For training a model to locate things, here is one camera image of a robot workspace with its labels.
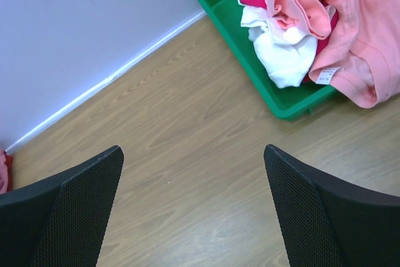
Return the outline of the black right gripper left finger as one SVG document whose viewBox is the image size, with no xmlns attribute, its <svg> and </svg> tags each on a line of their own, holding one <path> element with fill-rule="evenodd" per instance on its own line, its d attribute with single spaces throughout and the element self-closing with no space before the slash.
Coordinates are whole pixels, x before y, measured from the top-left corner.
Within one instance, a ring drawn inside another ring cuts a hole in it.
<svg viewBox="0 0 400 267">
<path fill-rule="evenodd" d="M 1 266 L 96 266 L 124 154 L 95 157 L 1 195 Z"/>
</svg>

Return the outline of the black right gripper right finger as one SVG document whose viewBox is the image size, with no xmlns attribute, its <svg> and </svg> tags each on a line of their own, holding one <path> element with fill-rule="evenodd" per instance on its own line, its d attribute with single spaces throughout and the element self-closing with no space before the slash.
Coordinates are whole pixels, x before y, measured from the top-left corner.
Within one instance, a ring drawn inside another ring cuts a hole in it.
<svg viewBox="0 0 400 267">
<path fill-rule="evenodd" d="M 264 162 L 290 266 L 399 266 L 399 197 L 337 178 L 272 144 Z"/>
</svg>

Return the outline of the salmon pink t-shirt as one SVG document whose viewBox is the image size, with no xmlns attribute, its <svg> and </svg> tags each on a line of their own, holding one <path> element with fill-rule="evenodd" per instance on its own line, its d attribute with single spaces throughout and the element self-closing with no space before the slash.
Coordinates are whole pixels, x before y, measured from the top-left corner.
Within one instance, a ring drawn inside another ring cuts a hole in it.
<svg viewBox="0 0 400 267">
<path fill-rule="evenodd" d="M 266 0 L 280 26 L 297 25 L 328 45 L 309 77 L 361 108 L 399 92 L 399 0 Z"/>
</svg>

